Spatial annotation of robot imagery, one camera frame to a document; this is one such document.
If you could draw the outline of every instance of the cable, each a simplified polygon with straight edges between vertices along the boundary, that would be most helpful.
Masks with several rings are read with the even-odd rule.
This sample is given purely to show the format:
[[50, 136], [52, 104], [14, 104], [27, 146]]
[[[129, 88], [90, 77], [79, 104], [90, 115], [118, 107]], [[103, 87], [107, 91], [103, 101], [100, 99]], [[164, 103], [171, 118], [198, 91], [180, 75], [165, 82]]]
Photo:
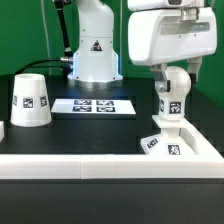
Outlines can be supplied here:
[[60, 58], [50, 58], [50, 59], [43, 59], [43, 60], [39, 60], [39, 61], [34, 61], [34, 62], [31, 62], [31, 63], [25, 65], [23, 68], [19, 69], [18, 71], [16, 71], [15, 74], [20, 74], [24, 70], [26, 70], [27, 68], [29, 68], [33, 65], [42, 64], [42, 63], [46, 63], [46, 62], [57, 62], [57, 61], [61, 61], [61, 59]]
[[[47, 23], [46, 23], [44, 0], [41, 0], [41, 11], [42, 11], [44, 32], [45, 32], [46, 45], [47, 45], [47, 55], [48, 55], [48, 58], [51, 58], [50, 42], [49, 42], [49, 34], [48, 34]], [[50, 73], [50, 75], [52, 75], [52, 69], [51, 68], [49, 69], [49, 73]]]
[[215, 0], [212, 0], [212, 2], [211, 2], [211, 7], [213, 8], [214, 7], [214, 5], [215, 5]]

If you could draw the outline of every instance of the white plastic part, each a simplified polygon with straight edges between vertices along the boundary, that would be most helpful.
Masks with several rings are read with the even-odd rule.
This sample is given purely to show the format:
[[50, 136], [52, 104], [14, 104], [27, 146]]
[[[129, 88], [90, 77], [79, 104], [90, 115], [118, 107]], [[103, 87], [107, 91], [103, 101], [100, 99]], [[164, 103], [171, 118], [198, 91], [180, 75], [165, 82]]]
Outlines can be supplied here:
[[80, 22], [79, 49], [74, 54], [69, 80], [108, 83], [121, 80], [118, 55], [113, 50], [114, 14], [99, 0], [77, 0]]
[[217, 28], [211, 8], [201, 8], [194, 22], [180, 22], [180, 17], [178, 9], [133, 13], [128, 27], [132, 62], [155, 65], [213, 54]]
[[140, 11], [155, 8], [181, 8], [192, 4], [195, 0], [128, 0], [128, 8]]
[[158, 158], [176, 156], [191, 160], [195, 157], [211, 157], [223, 160], [216, 149], [185, 118], [177, 122], [163, 120], [159, 116], [153, 116], [153, 119], [161, 128], [161, 134], [141, 140], [146, 154]]
[[0, 179], [224, 178], [223, 158], [201, 137], [203, 154], [187, 157], [1, 155]]
[[180, 67], [168, 67], [165, 73], [171, 89], [169, 92], [158, 93], [159, 115], [165, 120], [180, 120], [185, 115], [185, 99], [191, 88], [191, 80], [189, 74]]
[[22, 127], [36, 127], [51, 122], [45, 78], [40, 74], [15, 76], [11, 123]]
[[0, 142], [4, 138], [4, 123], [0, 121]]

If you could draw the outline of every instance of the white platform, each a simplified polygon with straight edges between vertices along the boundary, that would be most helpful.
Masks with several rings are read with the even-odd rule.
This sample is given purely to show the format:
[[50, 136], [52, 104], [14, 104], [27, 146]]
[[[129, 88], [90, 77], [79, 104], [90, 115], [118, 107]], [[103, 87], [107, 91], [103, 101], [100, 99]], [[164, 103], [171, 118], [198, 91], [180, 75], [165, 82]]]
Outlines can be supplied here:
[[224, 178], [222, 157], [1, 155], [0, 179]]
[[4, 138], [4, 123], [0, 121], [0, 142]]

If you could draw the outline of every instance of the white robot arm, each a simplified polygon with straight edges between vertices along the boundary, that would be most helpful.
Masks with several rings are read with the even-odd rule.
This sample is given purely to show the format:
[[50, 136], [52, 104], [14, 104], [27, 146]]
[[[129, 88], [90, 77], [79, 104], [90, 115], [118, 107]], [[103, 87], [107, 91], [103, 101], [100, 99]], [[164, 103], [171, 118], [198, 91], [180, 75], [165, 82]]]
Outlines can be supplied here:
[[[202, 56], [217, 47], [215, 15], [203, 7], [203, 0], [128, 0], [128, 6], [139, 11], [129, 20], [130, 58], [135, 65], [151, 66], [160, 99], [159, 116], [153, 118], [161, 134], [142, 139], [141, 145], [150, 155], [194, 155], [179, 134], [189, 125], [184, 119], [185, 99], [197, 81]], [[167, 67], [185, 59], [188, 71]]]
[[113, 50], [114, 14], [99, 0], [76, 0], [79, 23], [79, 49], [73, 57], [70, 84], [107, 87], [120, 83], [118, 55]]

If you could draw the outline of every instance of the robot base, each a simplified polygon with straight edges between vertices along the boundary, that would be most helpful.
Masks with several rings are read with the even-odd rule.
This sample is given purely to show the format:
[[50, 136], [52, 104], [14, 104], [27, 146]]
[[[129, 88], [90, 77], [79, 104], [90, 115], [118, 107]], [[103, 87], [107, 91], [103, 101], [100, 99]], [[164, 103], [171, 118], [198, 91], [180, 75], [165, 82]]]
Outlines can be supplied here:
[[78, 86], [87, 89], [108, 89], [114, 87], [121, 87], [123, 83], [122, 76], [121, 78], [108, 82], [89, 82], [89, 81], [81, 81], [78, 79], [74, 79], [72, 75], [68, 75], [68, 84], [72, 86]]
[[3, 138], [4, 138], [4, 125], [3, 122], [0, 121], [0, 142], [2, 141]]

